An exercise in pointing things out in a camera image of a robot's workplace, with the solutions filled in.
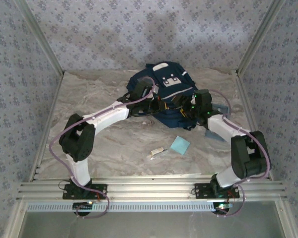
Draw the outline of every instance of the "marble floor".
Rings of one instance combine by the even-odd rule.
[[[186,69],[199,89],[217,89],[230,100],[231,119],[248,128],[245,112],[232,76],[213,69]],[[61,132],[70,115],[86,115],[112,104],[127,92],[126,85],[136,70],[102,70],[66,72],[57,98],[48,143],[37,179],[65,179],[68,172],[48,150],[48,144]],[[225,105],[224,99],[212,94],[213,103]],[[192,131],[170,129],[153,117],[129,118],[100,132],[89,157],[92,177],[204,174],[220,172],[230,164],[230,146],[206,138],[205,129],[197,126]],[[191,144],[184,155],[169,149],[176,136]],[[151,159],[150,151],[158,147],[168,149]],[[64,161],[66,156],[58,143],[53,147]]]

